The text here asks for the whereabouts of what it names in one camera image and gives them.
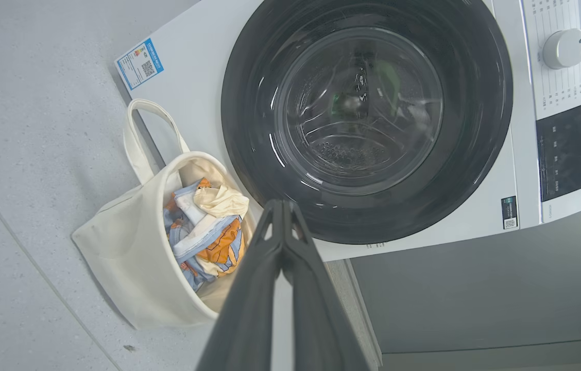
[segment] white appliance body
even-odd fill
[[[132,98],[163,106],[190,149],[214,155],[234,175],[221,126],[222,82],[239,32],[261,2],[201,0],[115,61]],[[581,188],[542,200],[540,176],[547,170],[540,162],[536,131],[536,120],[581,105],[581,62],[552,70],[541,55],[553,33],[581,29],[581,0],[484,2],[507,44],[514,87],[510,128],[491,171],[464,204],[416,234],[368,245],[316,240],[324,261],[511,232],[581,211]],[[171,161],[179,152],[170,129],[152,114],[142,112],[142,119],[165,162]],[[514,218],[502,209],[509,197],[516,197]],[[258,218],[262,207],[250,199],[251,213]]]

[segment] energy label sticker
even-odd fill
[[[517,198],[507,197],[501,199],[501,212],[503,218],[503,229],[517,228]]]
[[[165,70],[156,49],[153,47],[151,38],[137,45],[135,49],[121,57],[116,64],[131,91]]]

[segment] front-loading washing machine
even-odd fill
[[[326,261],[581,211],[581,1],[202,0],[115,64]]]

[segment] qr code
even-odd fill
[[[151,63],[151,61],[147,61],[146,63],[144,63],[142,65],[142,69],[144,70],[144,74],[146,75],[146,77],[149,77],[156,72],[156,70],[153,69],[153,64]]]
[[[503,221],[503,229],[515,228],[517,226],[517,218],[506,219]]]

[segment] canvas bag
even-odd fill
[[[155,113],[177,136],[182,154],[155,175],[135,130],[133,110]],[[141,185],[103,206],[72,239],[102,288],[135,328],[215,320],[237,270],[194,293],[169,246],[163,206],[173,191],[203,177],[214,187],[226,184],[239,190],[238,186],[214,157],[190,151],[171,116],[151,101],[134,99],[128,105],[124,146]],[[254,228],[255,221],[247,213],[242,223],[245,246]]]

